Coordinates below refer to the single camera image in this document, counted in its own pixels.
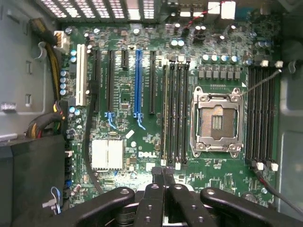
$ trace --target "motherboard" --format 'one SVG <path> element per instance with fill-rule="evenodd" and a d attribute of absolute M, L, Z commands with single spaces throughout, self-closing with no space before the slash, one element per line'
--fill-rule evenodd
<path fill-rule="evenodd" d="M 244 15 L 224 28 L 199 19 L 63 25 L 70 39 L 61 95 L 69 104 L 71 206 L 99 195 L 83 159 L 87 84 L 96 75 L 89 157 L 104 192 L 144 190 L 161 166 L 196 192 L 217 187 L 249 192 L 263 206 L 273 201 L 250 167 L 274 185 L 279 79 L 247 91 L 280 59 L 280 18 Z"/>

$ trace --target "black cable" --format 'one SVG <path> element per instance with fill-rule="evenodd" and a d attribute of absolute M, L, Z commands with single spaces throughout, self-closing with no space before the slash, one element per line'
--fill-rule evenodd
<path fill-rule="evenodd" d="M 86 124 L 85 124 L 84 142 L 83 142 L 84 148 L 83 148 L 83 151 L 82 151 L 82 156 L 83 156 L 83 159 L 84 159 L 86 171 L 87 171 L 88 175 L 90 176 L 91 181 L 94 183 L 98 192 L 100 194 L 103 194 L 104 191 L 101 188 L 96 176 L 94 175 L 93 170 L 90 166 L 90 161 L 89 161 L 89 136 L 90 136 L 90 129 L 91 129 L 93 112 L 94 112 L 96 100 L 97 100 L 97 96 L 95 94 L 92 94 L 90 104 L 89 104 L 89 109 L 88 109 L 88 112 L 87 112 Z"/>
<path fill-rule="evenodd" d="M 257 179 L 265 186 L 267 191 L 269 191 L 271 194 L 273 194 L 274 196 L 276 196 L 279 199 L 281 199 L 282 201 L 284 201 L 288 206 L 290 206 L 292 209 L 297 211 L 301 216 L 303 216 L 303 210 L 298 208 L 290 200 L 288 200 L 284 195 L 279 193 L 273 186 L 271 186 L 270 183 L 263 177 L 263 174 L 261 173 L 261 171 L 255 169 L 254 172 L 257 176 Z"/>

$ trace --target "metal bracket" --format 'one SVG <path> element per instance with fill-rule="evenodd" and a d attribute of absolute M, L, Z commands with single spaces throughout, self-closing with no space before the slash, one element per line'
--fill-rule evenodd
<path fill-rule="evenodd" d="M 39 47 L 39 50 L 40 50 L 40 55 L 38 57 L 34 58 L 35 60 L 43 61 L 46 58 L 47 51 L 45 49 L 45 45 L 46 45 L 45 42 L 39 42 L 38 43 L 38 47 Z"/>

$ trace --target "blue pcie slot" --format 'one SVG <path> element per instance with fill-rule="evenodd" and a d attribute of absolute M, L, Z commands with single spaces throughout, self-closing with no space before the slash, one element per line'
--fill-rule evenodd
<path fill-rule="evenodd" d="M 138 126 L 142 126 L 143 114 L 141 113 L 142 95 L 142 50 L 136 50 L 135 78 L 134 78 L 134 118 L 137 118 Z"/>

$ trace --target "cpu socket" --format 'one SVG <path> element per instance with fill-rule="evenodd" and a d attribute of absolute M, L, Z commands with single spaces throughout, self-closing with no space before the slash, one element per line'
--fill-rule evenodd
<path fill-rule="evenodd" d="M 230 152 L 238 157 L 242 147 L 244 102 L 241 90 L 231 94 L 204 93 L 196 87 L 191 102 L 190 145 L 194 157 L 202 152 Z"/>

